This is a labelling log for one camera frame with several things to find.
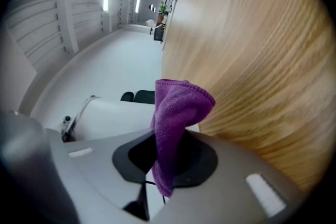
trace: microfiber cloth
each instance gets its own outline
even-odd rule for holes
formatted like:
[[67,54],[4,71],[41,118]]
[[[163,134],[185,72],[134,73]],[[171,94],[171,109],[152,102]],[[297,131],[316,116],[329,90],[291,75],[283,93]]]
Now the microfiber cloth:
[[214,105],[209,93],[187,80],[156,81],[151,128],[155,131],[158,157],[152,172],[162,195],[170,197],[173,192],[177,149],[185,128],[203,120]]

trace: wood grain surface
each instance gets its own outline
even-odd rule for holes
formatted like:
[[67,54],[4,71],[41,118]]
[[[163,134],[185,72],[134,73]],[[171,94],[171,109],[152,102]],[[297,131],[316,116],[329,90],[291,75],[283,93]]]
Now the wood grain surface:
[[309,191],[334,147],[335,43],[321,0],[178,0],[162,77],[213,95],[202,133],[254,149]]

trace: white wall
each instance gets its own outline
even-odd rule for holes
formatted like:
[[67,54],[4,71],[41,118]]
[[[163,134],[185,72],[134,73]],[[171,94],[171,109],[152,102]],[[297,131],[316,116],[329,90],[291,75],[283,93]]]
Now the white wall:
[[154,90],[161,77],[162,45],[153,36],[120,30],[75,56],[37,101],[31,116],[57,128],[65,115],[76,115],[91,95],[118,101],[132,91]]
[[[144,5],[139,14],[139,23],[143,23],[149,19],[152,19],[156,22],[157,16],[160,10],[160,4],[163,0],[144,0]],[[156,8],[155,12],[149,9],[149,5],[153,4],[153,7]]]
[[0,43],[0,110],[18,110],[36,70],[3,24]]

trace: black cable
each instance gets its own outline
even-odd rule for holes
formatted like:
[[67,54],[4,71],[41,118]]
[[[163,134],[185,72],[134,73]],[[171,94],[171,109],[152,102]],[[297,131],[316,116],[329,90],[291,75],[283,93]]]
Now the black cable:
[[156,186],[156,184],[154,182],[150,182],[150,181],[147,181],[147,180],[145,181],[145,183]]

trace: white label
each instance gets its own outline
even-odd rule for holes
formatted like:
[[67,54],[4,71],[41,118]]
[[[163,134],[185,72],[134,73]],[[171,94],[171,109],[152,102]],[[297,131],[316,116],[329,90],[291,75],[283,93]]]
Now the white label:
[[88,148],[84,148],[83,150],[69,152],[69,156],[71,158],[77,158],[77,157],[81,157],[81,156],[90,154],[92,152],[93,152],[93,149],[88,147]]
[[252,174],[246,177],[245,180],[269,218],[285,209],[285,202],[261,175]]

